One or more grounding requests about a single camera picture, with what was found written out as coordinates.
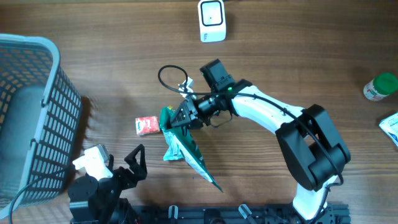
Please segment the red tissue pack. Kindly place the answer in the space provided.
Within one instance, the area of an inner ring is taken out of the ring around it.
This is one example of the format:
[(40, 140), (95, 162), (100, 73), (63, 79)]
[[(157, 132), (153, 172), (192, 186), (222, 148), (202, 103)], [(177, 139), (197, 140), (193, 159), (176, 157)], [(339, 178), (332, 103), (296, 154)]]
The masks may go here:
[(154, 134), (160, 131), (159, 118), (157, 116), (146, 116), (135, 119), (136, 133), (138, 136)]

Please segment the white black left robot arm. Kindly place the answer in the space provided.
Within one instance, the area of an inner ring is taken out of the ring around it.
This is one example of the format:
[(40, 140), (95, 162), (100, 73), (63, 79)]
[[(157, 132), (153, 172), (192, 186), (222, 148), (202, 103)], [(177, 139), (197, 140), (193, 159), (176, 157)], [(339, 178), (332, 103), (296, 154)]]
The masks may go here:
[(138, 145), (124, 161), (129, 165), (127, 169), (114, 169), (114, 157), (103, 144), (84, 150), (84, 155), (73, 161), (75, 169), (84, 168), (86, 174), (68, 189), (71, 223), (141, 222), (128, 199), (120, 195), (146, 179), (145, 147)]

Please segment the white barcode scanner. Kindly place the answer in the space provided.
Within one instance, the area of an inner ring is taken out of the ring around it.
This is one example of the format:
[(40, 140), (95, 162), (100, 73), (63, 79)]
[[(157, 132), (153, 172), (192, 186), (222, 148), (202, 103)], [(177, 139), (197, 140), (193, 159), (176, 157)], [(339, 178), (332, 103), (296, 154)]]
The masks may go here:
[(201, 0), (198, 3), (200, 40), (221, 42), (226, 38), (226, 15), (222, 0)]

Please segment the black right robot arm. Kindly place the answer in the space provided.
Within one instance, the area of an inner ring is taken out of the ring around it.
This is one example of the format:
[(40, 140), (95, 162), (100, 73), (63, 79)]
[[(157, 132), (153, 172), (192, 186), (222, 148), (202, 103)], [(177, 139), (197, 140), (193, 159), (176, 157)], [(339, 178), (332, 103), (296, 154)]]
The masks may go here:
[(287, 168), (298, 183), (292, 205), (307, 223), (326, 212), (332, 187), (344, 183), (342, 171), (351, 154), (330, 115), (322, 106), (292, 106), (265, 93), (251, 82), (236, 81), (220, 59), (200, 68), (209, 92), (194, 92), (188, 76), (176, 92), (184, 97), (166, 122), (183, 135), (189, 129), (211, 125), (222, 111), (247, 118), (274, 134)]

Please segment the green 3M gloves package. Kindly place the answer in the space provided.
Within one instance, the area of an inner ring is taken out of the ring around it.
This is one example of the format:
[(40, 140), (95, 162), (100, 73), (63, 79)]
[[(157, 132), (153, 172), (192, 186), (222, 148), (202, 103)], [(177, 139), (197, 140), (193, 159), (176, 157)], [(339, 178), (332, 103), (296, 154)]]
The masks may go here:
[(160, 112), (159, 126), (162, 132), (172, 132), (176, 135), (178, 140), (181, 142), (182, 147), (180, 148), (185, 162), (193, 169), (196, 173), (202, 176), (209, 183), (212, 183), (217, 189), (223, 192), (222, 188), (217, 184), (213, 176), (208, 172), (202, 153), (200, 152), (198, 145), (194, 141), (191, 133), (187, 129), (181, 127), (172, 128), (170, 125), (171, 116), (175, 113), (172, 107), (164, 107)]

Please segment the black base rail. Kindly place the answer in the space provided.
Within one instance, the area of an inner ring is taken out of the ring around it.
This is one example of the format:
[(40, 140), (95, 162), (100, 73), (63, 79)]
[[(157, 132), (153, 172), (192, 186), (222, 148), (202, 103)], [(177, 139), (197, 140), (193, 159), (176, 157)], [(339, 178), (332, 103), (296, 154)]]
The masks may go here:
[(134, 206), (136, 214), (133, 223), (258, 223), (258, 224), (299, 224), (311, 223), (295, 211), (293, 205), (268, 204), (263, 206), (238, 207), (181, 207), (171, 205), (167, 208), (155, 206)]

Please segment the teal white pack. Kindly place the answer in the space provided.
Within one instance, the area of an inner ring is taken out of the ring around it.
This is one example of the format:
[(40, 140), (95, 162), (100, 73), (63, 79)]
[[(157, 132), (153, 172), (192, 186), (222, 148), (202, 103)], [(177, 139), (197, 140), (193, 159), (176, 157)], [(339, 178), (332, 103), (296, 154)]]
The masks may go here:
[(167, 149), (163, 160), (164, 161), (177, 161), (183, 159), (184, 156), (180, 150), (182, 147), (181, 142), (178, 140), (176, 135), (172, 132), (163, 132), (165, 141), (169, 148)]

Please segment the green lid jar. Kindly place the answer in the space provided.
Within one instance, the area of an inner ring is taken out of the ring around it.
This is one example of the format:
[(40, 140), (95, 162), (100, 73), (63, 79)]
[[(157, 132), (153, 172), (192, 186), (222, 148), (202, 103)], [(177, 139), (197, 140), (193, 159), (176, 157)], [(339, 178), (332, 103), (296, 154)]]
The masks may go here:
[(363, 88), (365, 98), (380, 101), (397, 91), (397, 77), (392, 73), (382, 73)]

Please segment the white blue pouch pack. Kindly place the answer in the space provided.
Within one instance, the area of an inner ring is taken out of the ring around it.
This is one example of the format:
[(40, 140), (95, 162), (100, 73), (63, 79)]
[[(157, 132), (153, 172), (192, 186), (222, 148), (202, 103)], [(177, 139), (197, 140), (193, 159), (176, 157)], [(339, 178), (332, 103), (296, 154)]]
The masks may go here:
[(387, 118), (384, 118), (379, 123), (379, 127), (386, 133), (392, 142), (398, 146), (398, 117), (394, 113)]

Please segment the grey plastic mesh basket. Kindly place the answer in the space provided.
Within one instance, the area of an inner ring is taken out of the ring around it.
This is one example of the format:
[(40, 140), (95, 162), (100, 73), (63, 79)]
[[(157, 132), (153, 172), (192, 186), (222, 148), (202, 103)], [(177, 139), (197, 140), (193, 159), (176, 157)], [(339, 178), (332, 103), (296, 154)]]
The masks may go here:
[(1, 34), (1, 218), (66, 185), (83, 105), (44, 37)]

